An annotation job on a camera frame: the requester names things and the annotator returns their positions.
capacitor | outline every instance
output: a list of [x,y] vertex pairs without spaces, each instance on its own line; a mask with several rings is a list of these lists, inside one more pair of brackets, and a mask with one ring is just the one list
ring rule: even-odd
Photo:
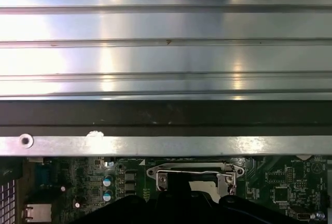
[[113,193],[110,190],[106,190],[104,195],[103,195],[103,200],[105,202],[109,202],[112,199]]
[[112,183],[112,177],[111,176],[106,176],[103,180],[103,185],[105,187],[109,187]]

screw hole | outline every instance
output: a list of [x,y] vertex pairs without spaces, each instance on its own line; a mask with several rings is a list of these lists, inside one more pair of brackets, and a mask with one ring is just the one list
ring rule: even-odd
[[22,140],[22,145],[27,145],[29,143],[29,139],[27,137],[24,137]]

silver metal plate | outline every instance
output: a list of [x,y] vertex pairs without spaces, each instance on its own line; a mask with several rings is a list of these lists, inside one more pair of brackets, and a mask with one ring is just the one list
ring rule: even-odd
[[26,149],[19,137],[0,137],[0,156],[195,157],[332,155],[332,136],[258,137],[60,137],[34,136]]
[[331,1],[0,0],[0,100],[330,100]]

black component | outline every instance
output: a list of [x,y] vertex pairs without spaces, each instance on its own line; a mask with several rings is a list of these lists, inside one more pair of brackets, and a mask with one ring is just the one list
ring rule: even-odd
[[104,161],[107,163],[114,162],[114,157],[104,157]]
[[126,196],[125,193],[118,193],[118,198],[124,198]]
[[124,174],[124,180],[126,181],[126,182],[128,182],[128,181],[135,181],[136,180],[136,173],[135,172],[127,172],[126,171],[126,173]]
[[156,200],[130,195],[99,210],[75,220],[72,224],[107,223],[109,214],[121,219],[122,224],[139,223],[250,223],[250,224],[296,224],[301,223],[283,214],[259,206],[248,200],[229,195],[213,202],[199,191],[191,191],[189,181],[182,174],[170,174],[168,190],[161,192]]
[[289,216],[301,221],[309,221],[311,219],[311,213],[300,206],[289,207]]
[[288,201],[288,188],[278,187],[274,189],[274,201],[275,202],[287,202]]
[[124,190],[127,191],[135,191],[136,185],[134,183],[125,183]]
[[92,190],[91,190],[91,193],[93,194],[93,195],[99,195],[99,188],[93,188]]

